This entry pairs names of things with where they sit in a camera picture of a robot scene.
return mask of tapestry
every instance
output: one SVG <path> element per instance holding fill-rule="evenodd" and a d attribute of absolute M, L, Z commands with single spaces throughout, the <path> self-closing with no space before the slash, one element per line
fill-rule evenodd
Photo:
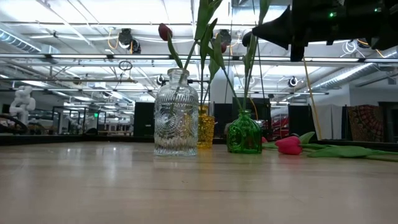
<path fill-rule="evenodd" d="M 383 142 L 383 114 L 378 106 L 348 107 L 354 141 Z"/>

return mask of red tulip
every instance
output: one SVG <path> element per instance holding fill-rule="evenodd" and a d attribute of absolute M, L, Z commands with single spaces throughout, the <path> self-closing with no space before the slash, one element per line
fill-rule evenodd
<path fill-rule="evenodd" d="M 159 28 L 157 29 L 159 31 L 159 36 L 162 38 L 164 41 L 168 41 L 169 38 L 167 37 L 167 33 L 170 33 L 170 36 L 173 37 L 173 31 L 170 30 L 165 24 L 161 23 L 159 24 Z"/>
<path fill-rule="evenodd" d="M 224 53 L 226 51 L 226 44 L 222 43 L 221 44 L 221 53 Z"/>

